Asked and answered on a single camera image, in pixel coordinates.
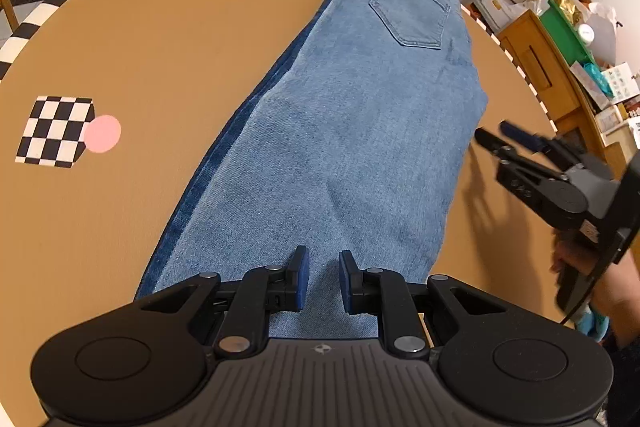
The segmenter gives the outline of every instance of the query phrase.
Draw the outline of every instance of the tan tabletop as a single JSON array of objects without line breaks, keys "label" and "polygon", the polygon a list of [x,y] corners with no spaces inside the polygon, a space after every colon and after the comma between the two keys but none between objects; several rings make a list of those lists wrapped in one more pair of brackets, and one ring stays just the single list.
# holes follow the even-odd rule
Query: tan tabletop
[{"label": "tan tabletop", "polygon": [[[13,62],[0,83],[0,402],[17,427],[45,418],[29,379],[38,346],[132,299],[205,152],[322,0],[52,2],[0,50]],[[504,52],[467,23],[482,124],[550,134]],[[39,96],[90,98],[122,124],[119,143],[71,168],[16,162]],[[557,319],[551,231],[494,176],[472,145],[434,270]]]}]

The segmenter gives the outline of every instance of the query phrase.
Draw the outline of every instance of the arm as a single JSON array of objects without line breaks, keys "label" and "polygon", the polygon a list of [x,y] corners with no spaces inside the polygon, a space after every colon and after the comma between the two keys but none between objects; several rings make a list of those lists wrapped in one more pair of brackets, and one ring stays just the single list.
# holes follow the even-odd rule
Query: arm
[{"label": "arm", "polygon": [[[595,257],[572,243],[559,241],[552,270],[559,271],[562,263],[588,274]],[[609,427],[640,425],[640,276],[630,252],[598,280],[591,304],[609,317],[614,334],[605,344],[614,369],[607,406]]]}]

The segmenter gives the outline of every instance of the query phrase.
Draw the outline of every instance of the human hand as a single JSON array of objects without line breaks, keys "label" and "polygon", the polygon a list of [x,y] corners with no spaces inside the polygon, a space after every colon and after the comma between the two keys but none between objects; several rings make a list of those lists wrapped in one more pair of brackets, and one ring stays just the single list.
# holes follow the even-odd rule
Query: human hand
[{"label": "human hand", "polygon": [[[592,251],[556,236],[551,270],[559,272],[568,264],[584,275],[590,274],[597,256]],[[591,302],[611,320],[620,347],[640,335],[640,275],[628,251],[619,264],[611,264],[595,283]]]}]

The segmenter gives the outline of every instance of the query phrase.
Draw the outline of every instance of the green box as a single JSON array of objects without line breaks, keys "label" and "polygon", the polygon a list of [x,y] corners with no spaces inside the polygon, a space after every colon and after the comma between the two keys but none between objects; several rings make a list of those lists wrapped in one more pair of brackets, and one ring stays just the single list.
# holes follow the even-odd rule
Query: green box
[{"label": "green box", "polygon": [[593,54],[584,45],[578,32],[571,26],[562,10],[554,0],[549,0],[549,9],[540,16],[540,22],[556,43],[560,53],[569,66],[574,62],[596,63]]}]

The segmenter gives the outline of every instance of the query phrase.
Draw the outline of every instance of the wooden chair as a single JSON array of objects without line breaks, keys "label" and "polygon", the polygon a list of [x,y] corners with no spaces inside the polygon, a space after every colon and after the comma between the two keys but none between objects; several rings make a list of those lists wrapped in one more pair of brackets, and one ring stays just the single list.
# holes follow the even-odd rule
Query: wooden chair
[{"label": "wooden chair", "polygon": [[18,19],[15,17],[14,7],[10,0],[0,0],[0,9],[4,10],[4,15],[11,27],[11,31],[15,32],[18,29]]}]

